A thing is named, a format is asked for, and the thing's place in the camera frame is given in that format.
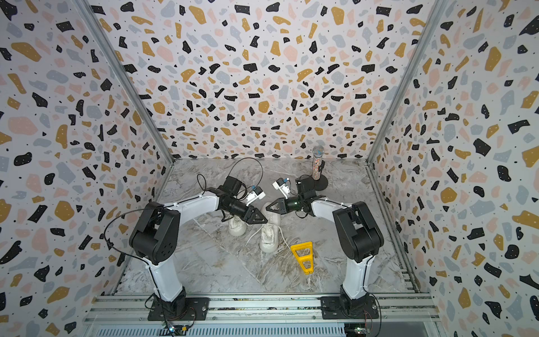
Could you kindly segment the sneaker white shoelace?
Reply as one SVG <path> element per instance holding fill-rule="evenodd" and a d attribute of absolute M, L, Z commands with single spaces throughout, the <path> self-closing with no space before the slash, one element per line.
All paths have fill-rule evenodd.
<path fill-rule="evenodd" d="M 291 191 L 290 184 L 290 178 L 280 177 L 273 182 L 272 187 L 281 192 L 286 201 L 291 201 L 293 192 Z M 261 240 L 259 246 L 261 251 L 265 254 L 272 254 L 276 252 L 281 242 L 285 243 L 285 246 L 290 248 L 282 232 L 282 216 L 278 213 L 267 210 L 267 207 L 271 205 L 271 203 L 272 202 L 266 202 L 262 207 L 262 214 L 266 217 L 268 222 L 261 225 L 246 242 L 248 244 L 257 234 L 260 234 Z"/>

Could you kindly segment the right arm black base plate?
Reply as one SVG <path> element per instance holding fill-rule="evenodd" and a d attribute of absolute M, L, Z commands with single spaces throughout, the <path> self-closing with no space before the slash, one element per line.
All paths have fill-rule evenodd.
<path fill-rule="evenodd" d="M 320 298 L 320 304 L 324 320 L 374 320 L 380 317 L 375 297 L 368 294 L 360 299 L 349 299 L 345 294 L 323 296 Z"/>

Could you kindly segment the white knit sneaker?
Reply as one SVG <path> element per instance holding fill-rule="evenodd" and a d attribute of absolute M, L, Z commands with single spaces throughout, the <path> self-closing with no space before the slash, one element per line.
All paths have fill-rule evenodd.
<path fill-rule="evenodd" d="M 281 224 L 281 216 L 276 213 L 267 212 L 265 207 L 262 207 L 262 213 L 268 219 L 268 222 L 262 226 L 261 230 L 261 251 L 270 254 L 277 250 L 279 246 L 279 226 Z"/>
<path fill-rule="evenodd" d="M 234 216 L 228 220 L 228 231 L 234 237 L 241 237 L 247 229 L 247 224 L 238 216 Z"/>

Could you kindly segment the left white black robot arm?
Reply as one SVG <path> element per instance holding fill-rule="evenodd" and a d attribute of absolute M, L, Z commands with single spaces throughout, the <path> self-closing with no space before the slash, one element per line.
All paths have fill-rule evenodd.
<path fill-rule="evenodd" d="M 186 309 L 186 290 L 175 269 L 174 253 L 181 225 L 206 213 L 222 211 L 248 225 L 264 225 L 268 219 L 253 206 L 265 193 L 259 186 L 247 189 L 238 198 L 242 182 L 228 176 L 217 188 L 204 188 L 195 197 L 169 205 L 150 202 L 143 209 L 129 238 L 137 258 L 147 265 L 154 285 L 154 301 L 165 315 L 178 317 Z"/>

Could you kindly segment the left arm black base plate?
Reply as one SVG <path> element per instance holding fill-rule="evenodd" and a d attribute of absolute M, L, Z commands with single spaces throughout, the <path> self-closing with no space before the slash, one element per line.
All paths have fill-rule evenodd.
<path fill-rule="evenodd" d="M 150 322 L 204 321 L 209 311 L 210 298 L 182 297 L 166 302 L 154 296 L 147 320 Z"/>

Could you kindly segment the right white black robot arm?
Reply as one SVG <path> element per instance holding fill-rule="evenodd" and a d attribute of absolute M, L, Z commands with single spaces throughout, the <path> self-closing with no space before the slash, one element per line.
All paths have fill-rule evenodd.
<path fill-rule="evenodd" d="M 266 207 L 268 212 L 284 215 L 296 211 L 334 223 L 343 253 L 348 258 L 341 285 L 339 303 L 343 310 L 366 307 L 369 301 L 368 279 L 371 267 L 384 245 L 384 238 L 365 202 L 350 205 L 318 195 L 316 183 L 309 176 L 296 178 L 297 192 L 289 188 L 288 178 L 278 178 L 272 187 L 282 193 Z"/>

